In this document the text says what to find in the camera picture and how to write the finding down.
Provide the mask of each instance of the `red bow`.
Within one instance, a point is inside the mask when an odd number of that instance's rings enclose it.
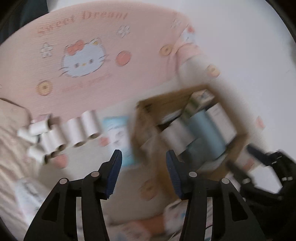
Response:
[[[74,54],[76,54],[77,51],[82,50],[83,47],[84,42],[82,40],[78,40],[75,44],[67,47],[66,50],[70,56],[73,56]]]

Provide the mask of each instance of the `hello kitty tablecloth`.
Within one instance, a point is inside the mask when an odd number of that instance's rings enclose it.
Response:
[[[32,118],[65,122],[174,76],[199,54],[194,29],[173,10],[133,2],[92,2],[46,14],[0,46],[1,97]]]

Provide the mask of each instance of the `cat ear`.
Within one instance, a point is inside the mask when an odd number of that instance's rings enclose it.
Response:
[[[96,39],[91,40],[89,43],[93,44],[93,45],[98,45],[98,44],[101,44],[101,39],[96,38]]]

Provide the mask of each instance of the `beige fabric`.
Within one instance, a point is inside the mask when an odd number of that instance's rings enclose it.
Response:
[[[36,176],[38,170],[35,160],[26,157],[30,144],[16,136],[28,123],[25,109],[0,100],[0,217],[18,240],[28,227],[16,204],[14,185],[22,177]]]

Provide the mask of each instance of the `cartoon character print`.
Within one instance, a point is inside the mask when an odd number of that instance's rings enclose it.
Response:
[[[80,77],[95,72],[103,65],[107,56],[99,38],[89,43],[78,40],[65,48],[61,68],[64,72],[61,75]]]
[[[195,44],[195,30],[191,25],[188,25],[183,33],[181,34],[181,37],[183,38],[183,41],[185,43],[193,43]]]

